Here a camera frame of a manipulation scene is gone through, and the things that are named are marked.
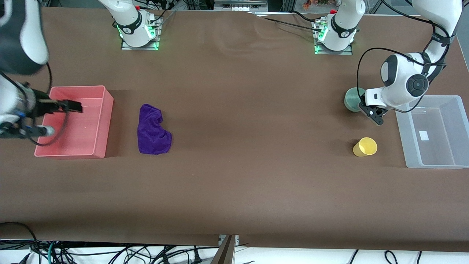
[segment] white label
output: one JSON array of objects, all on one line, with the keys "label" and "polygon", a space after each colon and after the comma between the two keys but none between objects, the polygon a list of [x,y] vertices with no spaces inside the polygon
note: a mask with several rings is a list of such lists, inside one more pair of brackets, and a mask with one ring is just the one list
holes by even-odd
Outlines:
[{"label": "white label", "polygon": [[418,133],[420,134],[420,139],[422,141],[429,141],[430,140],[430,139],[428,139],[427,131],[419,131]]}]

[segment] green cable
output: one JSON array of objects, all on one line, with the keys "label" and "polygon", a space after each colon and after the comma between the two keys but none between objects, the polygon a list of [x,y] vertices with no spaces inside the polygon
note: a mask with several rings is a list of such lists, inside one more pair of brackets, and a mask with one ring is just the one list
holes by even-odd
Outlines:
[{"label": "green cable", "polygon": [[51,245],[49,246],[49,250],[47,251],[47,260],[49,261],[49,264],[52,264],[51,260],[51,254],[52,254],[52,246],[54,245],[55,242],[52,242]]}]

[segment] yellow cup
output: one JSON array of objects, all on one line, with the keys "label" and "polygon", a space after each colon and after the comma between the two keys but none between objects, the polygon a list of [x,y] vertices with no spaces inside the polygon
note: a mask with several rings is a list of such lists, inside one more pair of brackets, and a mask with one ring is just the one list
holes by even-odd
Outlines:
[{"label": "yellow cup", "polygon": [[378,145],[371,138],[362,138],[353,147],[353,154],[358,157],[373,155],[378,150]]}]

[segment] pink plastic bin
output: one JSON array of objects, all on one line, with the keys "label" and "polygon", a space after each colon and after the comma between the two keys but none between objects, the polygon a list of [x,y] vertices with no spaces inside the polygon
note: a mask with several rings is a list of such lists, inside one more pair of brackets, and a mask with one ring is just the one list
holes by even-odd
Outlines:
[{"label": "pink plastic bin", "polygon": [[[82,103],[83,113],[69,113],[68,125],[54,144],[36,146],[34,156],[54,159],[98,159],[106,155],[107,135],[114,98],[104,86],[52,87],[50,97],[56,100],[74,100]],[[65,114],[46,114],[42,125],[50,125],[58,133]],[[39,137],[45,144],[51,137]]]}]

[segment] metal bracket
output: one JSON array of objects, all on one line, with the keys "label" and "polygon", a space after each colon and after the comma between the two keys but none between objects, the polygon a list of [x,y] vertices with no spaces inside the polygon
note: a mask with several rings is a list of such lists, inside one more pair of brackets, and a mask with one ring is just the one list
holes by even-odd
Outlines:
[{"label": "metal bracket", "polygon": [[321,32],[313,31],[314,54],[352,55],[352,45],[350,44],[344,50],[335,51],[328,49],[321,41],[319,41],[327,32],[327,21],[325,20],[325,16],[320,19],[316,19],[315,22],[311,22],[311,27],[321,30]]},{"label": "metal bracket", "polygon": [[156,21],[152,24],[149,25],[149,27],[154,27],[154,28],[149,28],[149,33],[150,34],[155,34],[155,38],[150,40],[146,45],[141,46],[141,47],[132,47],[129,46],[124,39],[122,38],[122,43],[121,43],[121,50],[158,50],[159,49],[159,38],[161,36],[161,26],[163,24],[163,17],[158,17],[156,18]]}]

